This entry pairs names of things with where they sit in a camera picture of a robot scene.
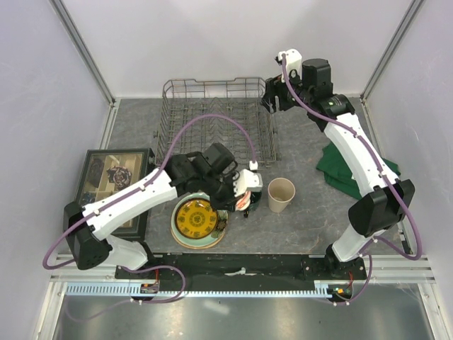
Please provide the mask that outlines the mint green flower plate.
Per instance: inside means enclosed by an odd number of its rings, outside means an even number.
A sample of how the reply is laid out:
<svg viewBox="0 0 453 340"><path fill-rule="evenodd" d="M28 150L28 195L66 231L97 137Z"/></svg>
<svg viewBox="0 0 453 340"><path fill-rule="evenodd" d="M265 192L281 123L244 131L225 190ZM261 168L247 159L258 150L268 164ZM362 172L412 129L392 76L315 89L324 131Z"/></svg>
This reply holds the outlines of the mint green flower plate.
<svg viewBox="0 0 453 340"><path fill-rule="evenodd" d="M209 196L206 195L205 193L194 193L187 195L186 197L182 198L176 207L173 209L172 216L171 216L171 231L178 232L176 230L176 224L175 224L175 216L176 216L176 211L177 209L182 205L183 202L191 199L191 198L204 198L210 201ZM217 223L217 226L215 229L212 231L211 234L214 234L215 232L226 232L226 228L228 225L228 219L229 219L229 214L226 210L216 210L219 215L219 222Z"/></svg>

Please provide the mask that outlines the white red patterned bowl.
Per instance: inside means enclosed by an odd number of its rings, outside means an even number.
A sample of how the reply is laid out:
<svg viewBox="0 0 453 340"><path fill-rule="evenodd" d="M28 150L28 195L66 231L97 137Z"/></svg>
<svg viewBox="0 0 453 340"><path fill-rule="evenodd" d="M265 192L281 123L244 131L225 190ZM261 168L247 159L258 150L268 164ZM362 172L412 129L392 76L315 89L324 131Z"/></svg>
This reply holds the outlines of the white red patterned bowl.
<svg viewBox="0 0 453 340"><path fill-rule="evenodd" d="M244 195L236 202L236 211L244 211L251 204L251 192L246 191Z"/></svg>

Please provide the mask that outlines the dark green mug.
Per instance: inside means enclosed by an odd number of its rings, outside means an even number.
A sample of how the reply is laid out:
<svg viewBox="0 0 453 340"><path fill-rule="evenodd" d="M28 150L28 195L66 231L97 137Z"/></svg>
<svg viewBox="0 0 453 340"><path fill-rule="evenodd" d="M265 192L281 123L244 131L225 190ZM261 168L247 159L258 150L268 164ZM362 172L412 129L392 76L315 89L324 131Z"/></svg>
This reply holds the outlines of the dark green mug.
<svg viewBox="0 0 453 340"><path fill-rule="evenodd" d="M258 206L260 205L260 200L262 198L262 192L261 191L257 191L257 192L251 192L251 197L250 197L250 200L249 200L249 205L248 207L243 211L243 216L245 218L248 218L250 212L253 212L254 210L256 210L258 208Z"/></svg>

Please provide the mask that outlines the yellow black patterned plate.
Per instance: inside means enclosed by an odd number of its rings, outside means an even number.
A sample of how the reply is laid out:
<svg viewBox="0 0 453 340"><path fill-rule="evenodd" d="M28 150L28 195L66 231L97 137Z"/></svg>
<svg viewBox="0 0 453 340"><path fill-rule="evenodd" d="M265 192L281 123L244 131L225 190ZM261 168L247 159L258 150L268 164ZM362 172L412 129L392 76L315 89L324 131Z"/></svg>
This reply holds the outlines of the yellow black patterned plate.
<svg viewBox="0 0 453 340"><path fill-rule="evenodd" d="M204 198L191 198L183 202L176 211L176 230L188 239L202 239L208 236L218 222L218 212Z"/></svg>

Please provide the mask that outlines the beige plastic cup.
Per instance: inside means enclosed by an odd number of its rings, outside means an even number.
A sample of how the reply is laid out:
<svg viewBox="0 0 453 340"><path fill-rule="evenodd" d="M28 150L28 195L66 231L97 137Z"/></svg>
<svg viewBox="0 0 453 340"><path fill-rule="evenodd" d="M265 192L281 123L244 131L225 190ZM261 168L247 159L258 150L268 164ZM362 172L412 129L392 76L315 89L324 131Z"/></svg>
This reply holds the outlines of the beige plastic cup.
<svg viewBox="0 0 453 340"><path fill-rule="evenodd" d="M274 213L281 213L295 197L294 184L287 178L274 178L268 185L268 206Z"/></svg>

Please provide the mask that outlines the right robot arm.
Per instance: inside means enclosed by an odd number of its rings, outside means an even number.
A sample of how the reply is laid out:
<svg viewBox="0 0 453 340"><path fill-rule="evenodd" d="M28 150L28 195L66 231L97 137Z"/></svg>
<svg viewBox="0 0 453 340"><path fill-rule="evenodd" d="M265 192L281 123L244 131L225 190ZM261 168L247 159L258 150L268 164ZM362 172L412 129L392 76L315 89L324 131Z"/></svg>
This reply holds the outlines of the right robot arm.
<svg viewBox="0 0 453 340"><path fill-rule="evenodd" d="M360 192L360 199L348 211L347 229L326 250L326 274L342 278L385 231L404 219L416 226L408 209L415 186L409 179L402 181L386 165L364 133L349 99L333 92L328 60L303 60L297 50L280 52L275 60L282 72L266 80L262 105L269 113L303 108L336 146Z"/></svg>

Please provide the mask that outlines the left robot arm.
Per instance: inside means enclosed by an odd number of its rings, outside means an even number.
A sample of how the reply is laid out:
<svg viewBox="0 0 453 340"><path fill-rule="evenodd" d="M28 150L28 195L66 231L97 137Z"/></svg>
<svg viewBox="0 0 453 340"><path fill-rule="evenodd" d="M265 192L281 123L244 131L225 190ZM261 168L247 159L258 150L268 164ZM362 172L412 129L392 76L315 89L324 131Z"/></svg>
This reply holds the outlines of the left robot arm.
<svg viewBox="0 0 453 340"><path fill-rule="evenodd" d="M238 200L234 192L234 155L221 143L204 152L177 154L141 181L103 200L64 207L65 239L80 270L98 265L121 266L139 278L149 278L155 261L147 246L113 236L125 222L152 207L183 196L203 192L216 210L232 210Z"/></svg>

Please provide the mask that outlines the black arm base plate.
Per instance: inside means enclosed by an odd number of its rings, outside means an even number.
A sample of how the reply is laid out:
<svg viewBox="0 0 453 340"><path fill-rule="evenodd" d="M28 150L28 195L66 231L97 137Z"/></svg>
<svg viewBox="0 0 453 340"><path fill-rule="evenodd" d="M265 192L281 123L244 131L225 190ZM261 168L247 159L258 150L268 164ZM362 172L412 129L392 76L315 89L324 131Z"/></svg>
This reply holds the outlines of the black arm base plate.
<svg viewBox="0 0 453 340"><path fill-rule="evenodd" d="M181 270L188 292L311 290L315 281L346 283L367 277L361 258L330 266L325 256L302 254L156 254L146 267Z"/></svg>

